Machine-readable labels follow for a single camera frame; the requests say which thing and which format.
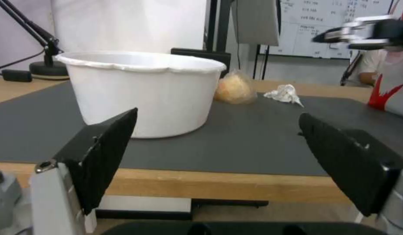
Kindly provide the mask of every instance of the plastic bag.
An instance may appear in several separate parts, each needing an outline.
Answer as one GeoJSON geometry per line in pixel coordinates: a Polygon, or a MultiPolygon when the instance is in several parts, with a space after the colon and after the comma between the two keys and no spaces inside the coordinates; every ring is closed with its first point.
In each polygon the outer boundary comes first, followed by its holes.
{"type": "Polygon", "coordinates": [[[239,70],[234,70],[219,80],[218,88],[215,92],[215,100],[231,104],[246,104],[256,98],[257,92],[253,86],[252,79],[239,70]]]}

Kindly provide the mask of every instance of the person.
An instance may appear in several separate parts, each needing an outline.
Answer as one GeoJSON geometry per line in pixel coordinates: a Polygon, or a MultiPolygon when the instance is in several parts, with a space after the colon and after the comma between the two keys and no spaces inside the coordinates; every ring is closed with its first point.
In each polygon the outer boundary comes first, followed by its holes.
{"type": "Polygon", "coordinates": [[[366,51],[358,65],[358,81],[373,86],[386,58],[386,50],[366,51]]]}

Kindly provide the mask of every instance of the white shirt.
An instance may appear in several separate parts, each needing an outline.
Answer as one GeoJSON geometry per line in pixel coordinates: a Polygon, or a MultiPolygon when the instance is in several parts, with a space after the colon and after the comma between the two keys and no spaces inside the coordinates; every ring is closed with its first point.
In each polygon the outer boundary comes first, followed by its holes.
{"type": "Polygon", "coordinates": [[[386,50],[366,51],[360,61],[360,64],[349,78],[349,81],[355,85],[363,85],[360,82],[360,73],[378,73],[383,66],[386,55],[386,50]]]}

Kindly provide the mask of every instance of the gray panel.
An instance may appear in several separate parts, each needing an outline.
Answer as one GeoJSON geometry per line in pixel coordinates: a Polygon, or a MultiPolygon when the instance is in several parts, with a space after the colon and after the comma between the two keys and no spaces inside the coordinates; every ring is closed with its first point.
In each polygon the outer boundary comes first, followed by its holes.
{"type": "MultiPolygon", "coordinates": [[[[354,100],[301,100],[306,109],[263,97],[247,105],[214,102],[206,124],[192,133],[131,140],[121,167],[326,175],[297,135],[305,111],[339,127],[364,129],[403,156],[402,117],[354,100]]],[[[49,159],[83,125],[70,83],[0,103],[0,161],[49,159]]]]}

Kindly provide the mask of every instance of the white bowl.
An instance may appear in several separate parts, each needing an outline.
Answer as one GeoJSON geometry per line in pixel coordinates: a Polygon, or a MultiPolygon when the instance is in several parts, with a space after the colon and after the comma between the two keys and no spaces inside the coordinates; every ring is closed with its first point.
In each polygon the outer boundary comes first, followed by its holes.
{"type": "Polygon", "coordinates": [[[223,63],[183,55],[142,52],[67,52],[67,65],[82,118],[103,122],[137,107],[132,137],[180,135],[202,126],[223,63]]]}

